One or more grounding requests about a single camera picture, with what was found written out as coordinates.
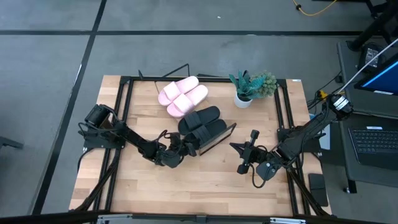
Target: slipper strap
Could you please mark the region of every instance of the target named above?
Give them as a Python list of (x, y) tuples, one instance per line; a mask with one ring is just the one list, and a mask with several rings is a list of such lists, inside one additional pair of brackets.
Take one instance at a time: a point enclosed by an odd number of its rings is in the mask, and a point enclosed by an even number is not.
[(204, 125), (193, 130), (192, 134), (199, 139), (199, 145), (203, 145), (212, 138), (209, 130), (207, 130), (206, 126)]
[(177, 86), (177, 84), (175, 84), (175, 82), (169, 83), (167, 86), (165, 86), (163, 88), (163, 90), (166, 93), (166, 96), (170, 101), (173, 101), (181, 94), (181, 92), (178, 89), (178, 86)]
[(184, 114), (191, 111), (195, 105), (191, 102), (191, 100), (185, 96), (185, 94), (179, 95), (174, 101), (174, 105)]
[(187, 114), (185, 117), (185, 122), (188, 125), (189, 130), (194, 130), (197, 127), (201, 126), (202, 123), (200, 121), (200, 117), (196, 111), (193, 111), (192, 113)]

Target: black slipper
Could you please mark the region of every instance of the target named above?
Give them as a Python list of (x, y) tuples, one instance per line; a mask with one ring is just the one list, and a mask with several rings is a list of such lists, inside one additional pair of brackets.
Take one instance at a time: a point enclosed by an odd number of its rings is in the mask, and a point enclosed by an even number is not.
[(178, 122), (178, 131), (180, 134), (186, 135), (201, 125), (215, 121), (219, 117), (220, 110), (216, 106), (211, 106), (200, 111), (193, 111), (185, 115)]
[(226, 129), (226, 123), (222, 119), (218, 119), (211, 123), (196, 128), (184, 138), (185, 141), (193, 144), (193, 148), (199, 148), (207, 145), (213, 138), (222, 133)]

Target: laptop keyboard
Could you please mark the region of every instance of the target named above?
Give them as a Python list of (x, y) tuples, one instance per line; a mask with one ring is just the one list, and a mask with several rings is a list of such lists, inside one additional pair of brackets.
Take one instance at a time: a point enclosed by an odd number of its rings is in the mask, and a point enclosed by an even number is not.
[(398, 130), (349, 129), (357, 153), (398, 154)]

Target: pink slipper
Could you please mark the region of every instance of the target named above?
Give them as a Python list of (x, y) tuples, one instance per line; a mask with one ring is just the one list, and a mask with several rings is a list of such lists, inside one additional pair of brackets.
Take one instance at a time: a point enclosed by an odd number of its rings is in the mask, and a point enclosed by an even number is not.
[(188, 77), (178, 82), (171, 82), (160, 91), (158, 101), (163, 106), (168, 106), (179, 95), (188, 93), (199, 84), (197, 77)]
[(182, 118), (207, 96), (208, 90), (204, 85), (198, 85), (187, 94), (178, 96), (172, 104), (167, 107), (167, 112), (174, 118)]

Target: succulent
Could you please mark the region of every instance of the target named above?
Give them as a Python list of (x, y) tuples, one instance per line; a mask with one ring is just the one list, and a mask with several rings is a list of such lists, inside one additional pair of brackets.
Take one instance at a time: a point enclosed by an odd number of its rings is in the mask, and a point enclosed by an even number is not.
[(277, 88), (275, 75), (271, 72), (263, 71), (250, 77), (251, 80), (257, 78), (265, 78), (265, 82), (255, 92), (260, 94), (261, 97), (272, 96)]
[(248, 71), (238, 72), (238, 80), (234, 75), (229, 74), (229, 79), (235, 84), (236, 92), (239, 99), (243, 101), (249, 101), (256, 98), (262, 98), (264, 95), (259, 91), (263, 84), (266, 82), (266, 77), (251, 78)]

